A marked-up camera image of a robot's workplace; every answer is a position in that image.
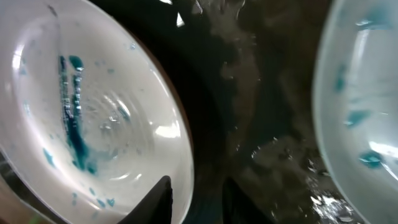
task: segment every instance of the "plate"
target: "plate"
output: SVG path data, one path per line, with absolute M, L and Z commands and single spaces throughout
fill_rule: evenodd
M 320 46 L 313 105 L 323 158 L 368 223 L 398 223 L 398 2 L 339 0 Z
M 0 1 L 0 145 L 69 223 L 116 223 L 164 175 L 172 223 L 193 159 L 176 98 L 143 47 L 82 0 Z

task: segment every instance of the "blue residue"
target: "blue residue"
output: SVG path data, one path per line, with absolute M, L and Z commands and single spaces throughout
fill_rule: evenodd
M 49 154 L 49 152 L 47 152 L 47 150 L 45 150 L 44 148 L 43 148 L 43 152 L 44 152 L 45 158 L 47 159 L 47 162 L 48 162 L 52 167 L 55 167 L 54 161 L 52 160 L 52 156 Z
M 96 219 L 97 218 L 97 216 L 98 216 L 98 211 L 96 211 L 92 216 L 91 216 L 91 219 Z
M 385 3 L 380 3 L 373 7 L 357 25 L 361 30 L 391 29 L 389 16 L 389 7 Z
M 106 199 L 106 202 L 111 206 L 111 207 L 113 207 L 113 205 L 114 205 L 114 199 L 112 198 L 112 199 Z
M 90 188 L 89 190 L 90 190 L 90 193 L 95 196 L 94 190 L 92 188 Z
M 20 74 L 20 75 L 26 75 L 26 70 L 25 70 L 25 68 L 20 68 L 20 69 L 19 69 L 19 74 Z
M 383 157 L 380 155 L 380 153 L 375 152 L 375 151 L 369 151 L 364 154 L 362 154 L 359 157 L 359 160 L 366 165 L 368 168 L 375 169 L 379 168 L 382 166 Z
M 97 173 L 97 165 L 94 162 L 89 162 L 87 164 L 87 171 L 91 174 L 96 174 Z
M 347 70 L 347 66 L 346 65 L 340 65 L 339 69 L 337 70 L 337 80 L 335 83 L 335 91 L 336 92 L 341 92 L 343 91 L 344 87 L 345 87 L 345 73 Z
M 84 142 L 81 136 L 81 106 L 80 106 L 80 83 L 81 73 L 84 70 L 82 60 L 74 55 L 69 56 L 69 61 L 75 69 L 73 74 L 73 95 L 72 100 L 69 99 L 68 95 L 68 77 L 66 70 L 66 61 L 63 56 L 59 57 L 59 73 L 60 73 L 60 91 L 61 101 L 63 108 L 63 123 L 65 132 L 67 134 L 67 143 L 71 149 L 74 149 L 75 160 L 73 164 L 81 169 L 86 169 L 86 160 L 89 156 L 89 147 Z
M 97 202 L 99 203 L 99 205 L 101 206 L 101 207 L 105 207 L 105 203 L 103 202 L 103 201 L 101 201 L 100 199 L 97 199 Z
M 345 121 L 345 125 L 347 126 L 347 128 L 357 127 L 370 115 L 371 112 L 369 110 L 350 111 Z
M 84 69 L 83 61 L 80 59 L 80 57 L 71 55 L 71 56 L 69 56 L 69 61 L 72 64 L 73 68 L 75 68 L 76 71 L 80 72 Z

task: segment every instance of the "blue dye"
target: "blue dye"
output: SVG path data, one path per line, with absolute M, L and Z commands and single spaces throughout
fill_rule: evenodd
M 97 199 L 97 202 L 99 203 L 99 205 L 101 206 L 101 207 L 105 207 L 105 203 L 103 202 L 103 201 L 101 201 L 100 199 Z
M 20 75 L 26 75 L 26 70 L 24 68 L 19 69 L 19 74 Z
M 335 83 L 335 90 L 338 93 L 344 90 L 344 87 L 345 87 L 344 76 L 345 76 L 346 70 L 347 70 L 346 65 L 340 65 L 340 67 L 337 71 L 337 80 Z
M 97 165 L 92 162 L 87 164 L 87 171 L 93 175 L 96 174 L 97 173 Z
M 94 190 L 92 188 L 90 188 L 89 190 L 90 190 L 90 193 L 95 196 Z
M 369 110 L 350 111 L 345 121 L 345 125 L 347 126 L 347 128 L 357 127 L 370 115 L 371 112 Z
M 54 161 L 52 160 L 52 156 L 49 154 L 49 152 L 47 152 L 47 150 L 45 150 L 44 148 L 43 148 L 43 152 L 44 152 L 45 158 L 47 159 L 47 162 L 48 162 L 52 167 L 55 167 Z
M 92 216 L 91 216 L 91 219 L 97 219 L 97 216 L 98 216 L 98 212 L 95 212 Z
M 69 100 L 68 95 L 68 77 L 66 61 L 63 56 L 59 56 L 59 75 L 60 75 L 60 92 L 62 101 L 62 118 L 67 134 L 68 146 L 75 150 L 75 160 L 73 165 L 81 170 L 86 169 L 86 160 L 89 156 L 89 148 L 84 142 L 81 131 L 81 106 L 80 106 L 80 82 L 81 72 L 84 69 L 83 62 L 77 56 L 69 56 L 69 61 L 75 69 L 73 74 L 73 95 L 72 100 Z
M 73 68 L 75 68 L 76 71 L 80 72 L 84 69 L 83 61 L 80 59 L 80 57 L 71 55 L 71 56 L 69 56 L 69 61 L 72 64 Z
M 351 99 L 351 100 L 349 100 L 349 103 L 352 103 L 352 104 L 356 104 L 356 103 L 359 103 L 359 102 L 361 102 L 363 99 L 362 98 L 353 98 L 353 99 Z
M 106 202 L 111 206 L 111 207 L 113 207 L 113 205 L 114 205 L 114 199 L 112 198 L 112 199 L 106 199 Z
M 375 151 L 369 151 L 364 154 L 362 154 L 359 157 L 359 160 L 366 165 L 368 168 L 371 169 L 376 169 L 380 168 L 382 166 L 383 157 L 380 155 L 380 153 L 375 152 Z
M 389 8 L 384 3 L 373 7 L 365 18 L 357 23 L 361 30 L 391 29 Z

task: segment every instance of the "dish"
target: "dish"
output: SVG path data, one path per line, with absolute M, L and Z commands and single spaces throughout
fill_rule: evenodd
M 0 39 L 0 147 L 31 191 L 66 222 L 116 223 L 169 175 L 181 223 L 192 149 L 142 46 L 82 0 L 1 0 Z
M 390 0 L 335 1 L 314 83 L 323 158 L 368 223 L 398 223 L 396 12 Z

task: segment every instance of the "white plate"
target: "white plate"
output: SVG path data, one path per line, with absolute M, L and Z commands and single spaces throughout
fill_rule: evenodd
M 69 56 L 84 64 L 84 168 L 73 164 L 63 127 L 59 55 L 69 97 Z M 169 175 L 172 223 L 183 221 L 193 191 L 187 129 L 158 69 L 112 18 L 82 0 L 0 0 L 0 72 L 1 147 L 55 213 L 70 223 L 116 223 Z
M 335 1 L 314 88 L 323 158 L 373 224 L 398 223 L 397 28 L 398 1 Z

